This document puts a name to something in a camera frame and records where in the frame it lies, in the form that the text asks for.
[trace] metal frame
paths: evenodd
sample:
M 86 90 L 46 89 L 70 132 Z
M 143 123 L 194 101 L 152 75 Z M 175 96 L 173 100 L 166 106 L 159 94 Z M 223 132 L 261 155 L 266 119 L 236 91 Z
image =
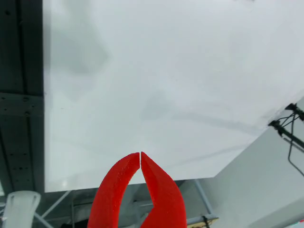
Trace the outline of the metal frame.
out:
M 42 0 L 0 7 L 0 181 L 44 192 Z
M 293 114 L 298 115 L 300 117 L 300 119 L 304 122 L 304 112 L 300 108 L 298 108 L 296 106 L 296 104 L 290 104 L 289 106 L 287 106 L 285 108 L 285 110 L 293 111 Z M 283 127 L 280 124 L 280 120 L 274 120 L 268 126 L 273 127 L 278 132 L 278 134 L 283 138 L 284 141 L 286 141 L 288 143 L 292 142 L 292 145 L 295 148 L 297 148 L 303 152 L 304 142 L 301 139 L 299 139 L 298 137 L 291 134 L 289 131 L 287 131 L 285 129 L 285 127 Z
M 187 225 L 193 225 L 193 224 L 197 224 L 197 223 L 202 223 L 204 222 L 206 224 L 206 227 L 209 228 L 209 225 L 207 222 L 210 222 L 212 220 L 215 220 L 215 219 L 218 219 L 218 217 L 215 215 L 214 211 L 213 211 L 213 208 L 206 196 L 206 193 L 204 191 L 204 189 L 202 188 L 200 182 L 198 179 L 195 179 L 195 180 L 192 180 L 197 191 L 198 191 L 198 194 L 203 202 L 203 204 L 205 205 L 206 209 L 207 209 L 207 212 L 208 214 L 207 215 L 202 215 L 202 216 L 198 216 L 198 217 L 193 217 L 193 218 L 188 218 L 187 219 Z M 39 219 L 39 221 L 42 222 L 42 219 L 43 219 L 43 224 L 47 223 L 44 218 L 47 214 L 49 214 L 49 212 L 51 212 L 71 191 L 67 191 L 65 192 L 41 217 L 39 216 L 36 216 L 35 214 L 35 217 L 37 219 Z M 75 205 L 74 204 L 74 201 L 72 199 L 72 202 L 71 202 L 71 223 L 72 223 L 72 227 L 74 228 L 75 227 L 75 218 L 74 218 L 74 207 L 76 206 L 81 206 L 81 205 L 87 205 L 87 204 L 92 204 L 93 202 L 88 202 L 88 203 L 82 203 L 82 204 L 77 204 Z M 141 216 L 140 216 L 140 213 L 139 213 L 139 208 L 140 207 L 146 207 L 146 206 L 153 206 L 153 203 L 152 201 L 150 200 L 143 200 L 143 201 L 135 201 L 133 202 L 133 208 L 134 208 L 134 211 L 135 211 L 135 217 L 136 217 L 136 225 L 137 227 L 140 227 L 141 225 Z

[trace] metal bracket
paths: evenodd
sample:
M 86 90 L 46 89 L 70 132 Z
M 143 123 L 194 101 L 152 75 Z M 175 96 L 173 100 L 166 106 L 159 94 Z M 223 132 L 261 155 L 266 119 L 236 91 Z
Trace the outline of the metal bracket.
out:
M 38 116 L 44 114 L 43 97 L 0 93 L 0 115 Z

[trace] white board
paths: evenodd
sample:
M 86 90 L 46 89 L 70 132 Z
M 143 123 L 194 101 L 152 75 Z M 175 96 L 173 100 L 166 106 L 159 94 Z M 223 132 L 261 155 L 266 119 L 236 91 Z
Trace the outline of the white board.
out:
M 304 95 L 303 9 L 45 0 L 46 191 L 98 187 L 140 151 L 175 180 L 215 176 Z

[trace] white surface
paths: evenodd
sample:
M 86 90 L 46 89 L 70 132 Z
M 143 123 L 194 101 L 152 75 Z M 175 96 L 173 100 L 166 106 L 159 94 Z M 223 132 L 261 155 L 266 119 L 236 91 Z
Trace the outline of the white surface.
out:
M 215 176 L 304 94 L 303 7 L 45 0 L 46 191 L 140 151 L 175 180 Z
M 304 99 L 298 104 L 304 110 Z M 301 121 L 296 120 L 294 131 L 304 139 Z M 288 162 L 288 149 L 268 129 L 215 178 L 201 180 L 219 216 L 212 228 L 283 228 L 304 218 L 304 178 Z M 291 160 L 304 171 L 304 153 L 293 148 Z M 185 184 L 180 189 L 187 216 L 198 216 L 203 205 L 195 187 Z
M 0 181 L 0 196 L 4 196 L 4 191 L 1 185 L 1 181 Z

